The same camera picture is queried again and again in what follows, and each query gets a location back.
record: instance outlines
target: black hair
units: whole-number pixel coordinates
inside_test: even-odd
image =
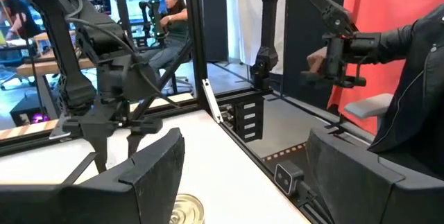
[[[178,0],[177,3],[172,8],[168,8],[168,14],[173,15],[182,12],[187,6],[185,5],[185,0]]]

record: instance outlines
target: white tabletop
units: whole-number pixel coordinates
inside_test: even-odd
[[[185,138],[179,193],[190,193],[202,202],[205,223],[309,223],[204,111],[165,119],[163,129],[143,138],[139,149],[174,127]],[[127,158],[129,133],[118,130],[108,138],[108,168]],[[62,182],[92,151],[89,143],[78,139],[2,157],[0,183]],[[91,164],[77,182],[96,174]]]

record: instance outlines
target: floor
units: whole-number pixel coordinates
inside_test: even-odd
[[[191,84],[194,84],[193,64],[182,64],[176,72],[176,76],[186,76]],[[83,71],[95,84],[95,70]],[[236,63],[207,64],[208,77],[215,94],[235,89],[249,87],[247,81],[248,72],[246,65]],[[57,78],[47,76],[50,83],[56,83]],[[25,95],[35,93],[35,88],[18,80],[9,82],[6,91],[0,92],[0,129],[15,127],[10,118],[9,111],[23,99]],[[284,150],[288,147],[301,144],[307,140],[311,128],[321,128],[325,122],[300,110],[294,105],[283,101],[274,95],[266,96],[264,101],[264,134],[260,140],[255,140],[248,145],[260,157]]]

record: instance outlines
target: red curtain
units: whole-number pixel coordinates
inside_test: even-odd
[[[444,0],[344,0],[344,7],[353,13],[360,31],[380,32],[411,24],[443,2]],[[343,109],[351,102],[382,93],[394,93],[403,65],[404,61],[395,61],[362,66],[361,76],[367,79],[367,86],[353,89],[334,87],[329,105],[337,104],[341,114],[364,130],[376,134],[374,117],[360,120],[347,114]],[[355,72],[356,65],[349,65],[347,73],[352,75]]]

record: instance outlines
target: jeans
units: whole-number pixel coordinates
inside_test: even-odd
[[[185,43],[179,40],[165,39],[163,49],[149,50],[141,54],[142,58],[153,68],[157,81],[160,79],[159,70],[168,68],[178,57],[184,45]]]

